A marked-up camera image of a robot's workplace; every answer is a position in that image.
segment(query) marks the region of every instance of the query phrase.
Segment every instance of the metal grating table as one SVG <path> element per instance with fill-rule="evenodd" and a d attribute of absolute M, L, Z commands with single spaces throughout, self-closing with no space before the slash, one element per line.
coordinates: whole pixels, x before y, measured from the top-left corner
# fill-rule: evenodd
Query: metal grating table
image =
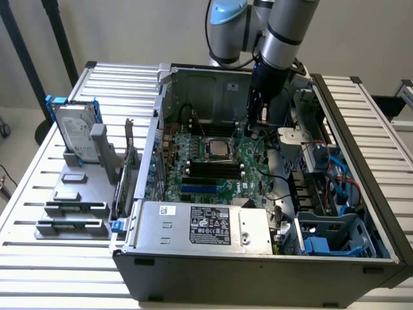
<path fill-rule="evenodd" d="M 337 103 L 347 114 L 346 121 L 363 123 L 363 113 L 368 115 L 374 126 L 367 131 L 358 130 L 360 147 L 368 144 L 363 151 L 369 164 L 374 167 L 374 160 L 386 160 L 386 167 L 403 167 L 393 138 L 385 136 L 386 129 L 380 127 L 380 121 L 374 117 L 368 97 L 357 86 L 351 85 L 348 78 L 325 77 L 328 86 L 344 83 L 349 93 L 333 94 Z M 143 149 L 148 127 L 148 120 L 154 100 L 158 94 L 157 67 L 138 67 L 98 63 L 95 68 L 85 69 L 71 99 L 91 100 L 96 97 L 101 105 L 103 121 L 108 125 L 108 139 L 118 152 L 125 149 L 123 125 L 126 118 L 133 118 L 135 144 Z M 371 140 L 368 132 L 380 140 Z M 386 149 L 387 157 L 377 157 L 372 149 Z M 176 305 L 139 303 L 129 297 L 128 289 L 117 272 L 108 250 L 108 241 L 88 240 L 36 240 L 34 238 L 35 222 L 43 214 L 43 204 L 50 198 L 52 189 L 65 164 L 63 140 L 56 125 L 52 127 L 35 158 L 27 169 L 15 194 L 0 217 L 0 308 L 23 309 L 136 309 L 175 308 L 202 309 L 202 305 Z M 405 170 L 374 170 L 394 174 L 393 180 L 412 181 Z M 383 191 L 389 191 L 389 184 L 382 185 Z M 408 199 L 413 191 L 407 191 Z M 413 206 L 392 204 L 403 230 L 413 242 Z M 403 282 L 395 289 L 375 289 L 348 309 L 399 309 L 413 308 L 413 278 Z"/>

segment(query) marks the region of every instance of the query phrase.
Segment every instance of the black pole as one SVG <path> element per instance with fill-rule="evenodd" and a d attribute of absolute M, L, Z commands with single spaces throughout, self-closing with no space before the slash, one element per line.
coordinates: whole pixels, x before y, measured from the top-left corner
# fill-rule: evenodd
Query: black pole
<path fill-rule="evenodd" d="M 70 50 L 69 42 L 67 41 L 65 28 L 59 13 L 59 4 L 57 0 L 41 0 L 43 8 L 45 8 L 50 24 L 52 25 L 53 33 L 59 45 L 60 54 L 65 63 L 66 71 L 69 76 L 72 87 L 75 87 L 79 75 L 77 74 L 75 62 L 73 60 L 72 51 Z"/>
<path fill-rule="evenodd" d="M 38 126 L 35 133 L 35 140 L 37 144 L 41 144 L 46 137 L 50 127 L 53 124 L 52 118 L 50 117 L 49 111 L 47 111 L 45 98 L 46 94 L 43 90 L 43 86 L 40 82 L 39 76 L 37 75 L 36 69 L 33 65 L 32 58 L 28 53 L 27 47 L 21 36 L 19 27 L 14 19 L 12 10 L 10 9 L 10 4 L 8 0 L 0 0 L 0 15 L 7 29 L 8 35 L 13 42 L 15 51 L 19 56 L 20 62 L 26 72 L 27 78 L 32 86 L 34 94 L 39 102 L 40 108 L 45 116 L 45 120 Z"/>

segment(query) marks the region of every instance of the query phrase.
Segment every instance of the warning label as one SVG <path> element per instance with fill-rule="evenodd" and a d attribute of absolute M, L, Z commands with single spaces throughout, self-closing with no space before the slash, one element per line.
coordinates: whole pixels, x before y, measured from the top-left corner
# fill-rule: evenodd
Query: warning label
<path fill-rule="evenodd" d="M 191 207 L 189 240 L 192 243 L 230 245 L 229 208 Z"/>

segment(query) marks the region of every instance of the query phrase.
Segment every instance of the sticker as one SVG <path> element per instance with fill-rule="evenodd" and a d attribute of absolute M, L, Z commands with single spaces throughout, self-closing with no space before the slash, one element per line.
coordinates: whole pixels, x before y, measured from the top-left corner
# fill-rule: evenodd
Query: sticker
<path fill-rule="evenodd" d="M 80 118 L 62 118 L 62 124 L 73 152 L 83 161 L 97 161 L 96 146 L 87 123 Z"/>
<path fill-rule="evenodd" d="M 191 207 L 189 241 L 231 245 L 229 208 Z"/>
<path fill-rule="evenodd" d="M 159 207 L 159 215 L 175 215 L 176 207 L 174 205 L 162 205 Z"/>
<path fill-rule="evenodd" d="M 229 82 L 228 85 L 227 85 L 227 90 L 237 92 L 238 91 L 238 84 L 235 83 L 235 82 Z"/>

